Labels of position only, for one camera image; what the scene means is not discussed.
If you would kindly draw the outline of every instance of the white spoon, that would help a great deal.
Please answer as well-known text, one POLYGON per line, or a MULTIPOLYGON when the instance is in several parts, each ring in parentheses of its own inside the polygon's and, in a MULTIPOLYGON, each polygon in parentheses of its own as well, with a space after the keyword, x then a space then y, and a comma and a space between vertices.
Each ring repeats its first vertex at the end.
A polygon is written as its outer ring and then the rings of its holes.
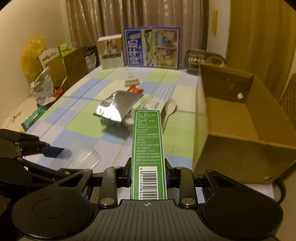
POLYGON ((165 129, 165 125, 168 121, 168 117, 174 113, 175 109, 177 108, 177 102, 175 101, 175 99, 171 98, 168 99, 166 104, 165 104, 165 118, 163 120, 163 130, 165 129))

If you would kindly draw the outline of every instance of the metal screw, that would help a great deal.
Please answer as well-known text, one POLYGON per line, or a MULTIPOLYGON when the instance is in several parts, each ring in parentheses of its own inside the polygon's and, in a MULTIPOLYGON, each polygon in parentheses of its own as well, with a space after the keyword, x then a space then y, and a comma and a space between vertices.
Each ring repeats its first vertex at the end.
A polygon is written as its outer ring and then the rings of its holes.
POLYGON ((183 203, 186 206, 190 206, 190 205, 195 204, 195 200, 191 197, 186 197, 181 200, 181 203, 183 203))
POLYGON ((101 201, 100 201, 100 203, 102 203, 103 205, 106 205, 106 206, 111 205, 111 204, 113 204, 114 202, 115 202, 114 199, 109 198, 109 197, 103 198, 103 199, 101 199, 101 201))

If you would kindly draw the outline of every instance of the open cardboard box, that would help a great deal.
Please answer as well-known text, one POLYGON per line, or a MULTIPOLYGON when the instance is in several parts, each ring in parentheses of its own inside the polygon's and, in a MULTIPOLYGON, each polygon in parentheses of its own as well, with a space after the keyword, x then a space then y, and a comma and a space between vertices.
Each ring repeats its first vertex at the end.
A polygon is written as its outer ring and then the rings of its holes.
POLYGON ((278 178, 296 159, 296 135, 278 102, 254 74, 208 64, 199 71, 205 98, 196 106, 206 112, 196 111, 194 173, 213 169, 242 183, 278 178))
POLYGON ((83 48, 79 48, 74 52, 64 56, 64 62, 59 55, 46 63, 50 67, 50 74, 54 87, 60 87, 63 80, 67 77, 67 81, 63 84, 66 91, 81 78, 88 74, 83 48))

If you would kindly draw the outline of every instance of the green box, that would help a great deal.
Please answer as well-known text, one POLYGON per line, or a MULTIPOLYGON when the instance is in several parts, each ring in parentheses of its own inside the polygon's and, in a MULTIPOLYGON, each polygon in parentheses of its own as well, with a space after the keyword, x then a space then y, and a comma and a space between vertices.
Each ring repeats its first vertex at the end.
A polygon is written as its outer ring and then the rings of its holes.
POLYGON ((59 46, 59 50, 62 52, 62 51, 65 51, 65 50, 68 50, 68 43, 64 43, 64 44, 61 44, 59 46))
POLYGON ((167 199, 160 112, 136 110, 133 125, 131 199, 167 199))

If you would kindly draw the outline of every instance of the tablecloth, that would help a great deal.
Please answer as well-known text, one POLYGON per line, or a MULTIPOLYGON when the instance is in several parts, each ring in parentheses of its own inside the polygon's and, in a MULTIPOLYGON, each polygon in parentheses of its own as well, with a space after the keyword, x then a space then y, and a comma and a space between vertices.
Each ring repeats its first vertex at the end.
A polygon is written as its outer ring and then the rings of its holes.
MULTIPOLYGON (((124 166, 131 156, 131 133, 115 126, 102 126, 99 117, 93 113, 98 104, 112 93, 128 89, 124 87, 124 79, 129 73, 139 78, 139 88, 144 89, 144 93, 164 100, 176 100, 177 111, 168 118, 163 133, 164 154, 173 167, 192 169, 195 96, 196 88, 202 92, 202 86, 199 77, 188 74, 186 70, 145 67, 102 70, 98 67, 72 86, 27 133, 57 147, 67 147, 78 137, 83 138, 101 156, 94 172, 103 172, 111 166, 124 166)), ((205 117, 204 111, 205 107, 199 106, 197 117, 201 121, 205 117)), ((48 166, 53 160, 42 155, 26 159, 43 166, 48 166)), ((264 185, 260 189, 273 197, 272 187, 264 185)), ((119 192, 119 196, 126 198, 127 192, 119 192)))

